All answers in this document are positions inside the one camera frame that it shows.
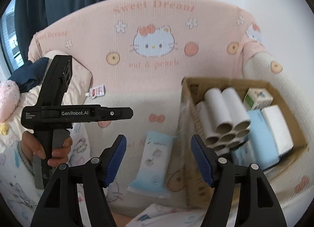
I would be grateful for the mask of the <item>white paper tube bundle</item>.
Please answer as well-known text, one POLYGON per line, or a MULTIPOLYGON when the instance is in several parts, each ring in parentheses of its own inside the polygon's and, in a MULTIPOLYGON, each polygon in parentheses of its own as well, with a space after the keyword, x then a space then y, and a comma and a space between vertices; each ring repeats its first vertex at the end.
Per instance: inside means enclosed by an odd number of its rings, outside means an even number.
POLYGON ((251 118, 234 88, 208 89, 195 108, 206 147, 220 156, 244 144, 251 118))

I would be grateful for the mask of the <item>green white small carton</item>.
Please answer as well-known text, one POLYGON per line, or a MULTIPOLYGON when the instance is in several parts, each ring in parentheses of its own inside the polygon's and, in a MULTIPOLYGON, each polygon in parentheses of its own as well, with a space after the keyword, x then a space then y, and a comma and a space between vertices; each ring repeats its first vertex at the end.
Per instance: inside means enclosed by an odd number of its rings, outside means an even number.
POLYGON ((265 88, 249 88, 243 104, 247 110, 261 110, 268 107, 273 99, 273 96, 265 88))

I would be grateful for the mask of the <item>light blue box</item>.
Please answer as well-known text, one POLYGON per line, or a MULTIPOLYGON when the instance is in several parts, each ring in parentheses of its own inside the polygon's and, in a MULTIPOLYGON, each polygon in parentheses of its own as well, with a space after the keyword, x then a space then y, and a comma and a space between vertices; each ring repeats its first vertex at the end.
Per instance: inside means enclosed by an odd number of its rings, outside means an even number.
POLYGON ((266 170, 279 162, 279 155, 272 133, 260 110, 250 110, 250 132, 247 141, 232 152, 233 163, 241 166, 257 164, 266 170))

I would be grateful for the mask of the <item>pink plush toy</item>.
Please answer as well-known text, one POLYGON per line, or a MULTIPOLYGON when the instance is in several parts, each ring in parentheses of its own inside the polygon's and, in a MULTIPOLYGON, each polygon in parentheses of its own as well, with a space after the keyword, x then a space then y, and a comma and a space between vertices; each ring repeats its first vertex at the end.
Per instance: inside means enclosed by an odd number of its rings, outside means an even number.
POLYGON ((20 100, 20 90, 16 82, 6 80, 1 82, 1 135, 8 134, 5 121, 14 113, 20 100))

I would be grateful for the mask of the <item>red white sachet packet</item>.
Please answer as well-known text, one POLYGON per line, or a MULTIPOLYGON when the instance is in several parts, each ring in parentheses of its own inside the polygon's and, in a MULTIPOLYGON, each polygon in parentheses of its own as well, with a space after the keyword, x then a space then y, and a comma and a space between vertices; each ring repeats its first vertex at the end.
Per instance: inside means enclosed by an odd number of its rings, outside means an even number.
POLYGON ((96 97, 101 97, 104 95, 105 95, 105 86, 104 85, 90 88, 89 91, 87 93, 85 93, 86 97, 91 97, 92 99, 95 99, 96 97))

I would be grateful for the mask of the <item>printed white pajama clothing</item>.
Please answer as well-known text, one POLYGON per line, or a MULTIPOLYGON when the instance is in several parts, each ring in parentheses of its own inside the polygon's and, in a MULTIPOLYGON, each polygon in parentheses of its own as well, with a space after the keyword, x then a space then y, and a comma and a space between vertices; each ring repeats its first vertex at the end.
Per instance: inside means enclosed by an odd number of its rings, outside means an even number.
MULTIPOLYGON (((106 95, 100 103, 130 106, 133 118, 110 124, 76 123, 70 131, 73 144, 68 163, 73 166, 100 155, 117 135, 126 136, 128 148, 117 179, 106 190, 110 205, 119 212, 117 220, 126 226, 200 226, 204 218, 203 210, 184 209, 182 192, 173 192, 169 202, 127 192, 140 167, 147 133, 176 133, 180 96, 180 90, 106 95)), ((11 118, 12 138, 5 140, 7 147, 1 153, 1 194, 17 220, 29 226, 42 192, 35 188, 32 166, 21 148, 20 114, 17 108, 11 118)))

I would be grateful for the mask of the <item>pink Hello Kitty chair cover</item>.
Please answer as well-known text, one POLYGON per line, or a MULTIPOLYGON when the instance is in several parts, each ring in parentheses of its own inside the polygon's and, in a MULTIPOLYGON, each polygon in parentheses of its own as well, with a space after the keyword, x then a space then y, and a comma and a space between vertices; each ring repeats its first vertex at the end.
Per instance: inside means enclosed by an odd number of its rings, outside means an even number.
POLYGON ((36 32, 28 59, 69 54, 91 72, 92 86, 104 85, 105 95, 94 103, 133 109, 130 120, 86 124, 93 155, 117 135, 127 138, 108 199, 114 211, 130 216, 152 203, 206 208, 213 191, 197 170, 191 137, 198 133, 209 142, 214 132, 202 127, 195 105, 213 87, 233 87, 240 97, 249 88, 266 88, 294 143, 266 177, 284 211, 295 211, 313 199, 313 104, 268 51, 261 33, 246 10, 216 0, 107 0, 36 32), (150 131, 177 137, 161 181, 165 198, 128 190, 150 131))

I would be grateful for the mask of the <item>brown cardboard box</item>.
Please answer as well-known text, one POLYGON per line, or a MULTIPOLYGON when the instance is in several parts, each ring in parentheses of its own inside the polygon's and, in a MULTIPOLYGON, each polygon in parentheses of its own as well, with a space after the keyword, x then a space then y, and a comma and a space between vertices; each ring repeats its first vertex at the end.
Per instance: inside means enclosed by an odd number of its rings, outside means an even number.
POLYGON ((256 163, 281 204, 313 183, 309 146, 313 112, 287 85, 265 80, 186 77, 178 128, 184 159, 186 201, 207 208, 213 189, 201 177, 191 138, 237 165, 256 163))

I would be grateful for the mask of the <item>blue white tissue pack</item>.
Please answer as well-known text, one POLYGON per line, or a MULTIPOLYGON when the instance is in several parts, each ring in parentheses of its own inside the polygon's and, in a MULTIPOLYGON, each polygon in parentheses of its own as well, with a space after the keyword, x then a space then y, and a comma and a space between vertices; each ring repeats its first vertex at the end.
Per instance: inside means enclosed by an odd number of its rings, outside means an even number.
POLYGON ((155 131, 146 133, 140 168, 127 188, 129 192, 156 198, 170 197, 164 183, 175 140, 175 136, 155 131))

